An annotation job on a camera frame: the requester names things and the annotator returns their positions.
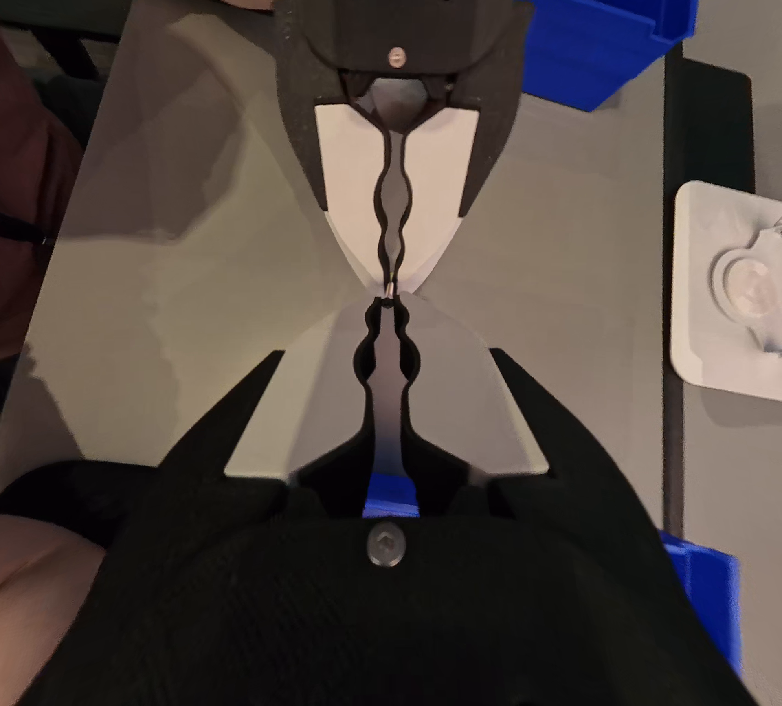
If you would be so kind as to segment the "white stand base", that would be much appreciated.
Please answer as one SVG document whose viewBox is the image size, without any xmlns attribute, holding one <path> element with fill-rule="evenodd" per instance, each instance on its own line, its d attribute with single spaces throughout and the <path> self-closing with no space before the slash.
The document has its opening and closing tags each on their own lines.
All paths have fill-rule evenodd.
<svg viewBox="0 0 782 706">
<path fill-rule="evenodd" d="M 670 359 L 688 384 L 780 402 L 780 200 L 702 181 L 679 188 Z"/>
</svg>

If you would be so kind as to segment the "blue divided plastic bin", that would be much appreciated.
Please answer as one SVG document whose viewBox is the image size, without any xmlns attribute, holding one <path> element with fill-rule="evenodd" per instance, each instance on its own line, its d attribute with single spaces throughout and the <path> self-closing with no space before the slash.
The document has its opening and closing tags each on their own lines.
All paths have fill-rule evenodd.
<svg viewBox="0 0 782 706">
<path fill-rule="evenodd" d="M 592 112 L 694 35 L 699 0 L 526 0 L 523 93 Z"/>
</svg>

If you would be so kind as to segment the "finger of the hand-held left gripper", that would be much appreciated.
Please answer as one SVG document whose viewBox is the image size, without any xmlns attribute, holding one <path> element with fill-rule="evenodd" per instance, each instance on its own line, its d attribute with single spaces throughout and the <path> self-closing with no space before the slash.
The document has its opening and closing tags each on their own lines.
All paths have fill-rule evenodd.
<svg viewBox="0 0 782 706">
<path fill-rule="evenodd" d="M 315 119 L 329 227 L 366 289 L 385 290 L 376 210 L 378 183 L 386 171 L 385 136 L 347 104 L 318 105 Z"/>
<path fill-rule="evenodd" d="M 461 225 L 461 201 L 479 113 L 443 108 L 406 134 L 402 166 L 409 208 L 400 227 L 396 289 L 413 293 Z"/>
</svg>

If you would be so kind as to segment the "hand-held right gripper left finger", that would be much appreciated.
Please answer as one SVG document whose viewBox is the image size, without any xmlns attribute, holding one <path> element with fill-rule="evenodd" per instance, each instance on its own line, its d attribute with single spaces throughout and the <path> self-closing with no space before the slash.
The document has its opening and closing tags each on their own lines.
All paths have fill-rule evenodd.
<svg viewBox="0 0 782 706">
<path fill-rule="evenodd" d="M 238 444 L 227 477 L 265 478 L 314 491 L 328 515 L 360 517 L 376 455 L 374 398 L 382 318 L 361 297 L 284 351 Z"/>
</svg>

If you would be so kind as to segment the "person's right forearm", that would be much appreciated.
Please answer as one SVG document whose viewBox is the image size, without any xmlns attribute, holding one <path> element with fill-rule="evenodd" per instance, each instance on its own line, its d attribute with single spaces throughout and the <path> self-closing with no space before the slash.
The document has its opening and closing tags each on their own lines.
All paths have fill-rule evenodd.
<svg viewBox="0 0 782 706">
<path fill-rule="evenodd" d="M 19 701 L 71 627 L 105 550 L 56 525 L 1 516 L 1 704 Z"/>
</svg>

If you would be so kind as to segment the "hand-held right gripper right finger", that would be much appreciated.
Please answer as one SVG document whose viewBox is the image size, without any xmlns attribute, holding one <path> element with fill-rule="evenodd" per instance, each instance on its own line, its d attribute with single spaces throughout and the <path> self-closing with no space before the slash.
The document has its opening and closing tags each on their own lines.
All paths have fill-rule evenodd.
<svg viewBox="0 0 782 706">
<path fill-rule="evenodd" d="M 461 489 L 550 468 L 485 341 L 416 295 L 394 300 L 400 447 L 422 516 L 444 515 Z"/>
</svg>

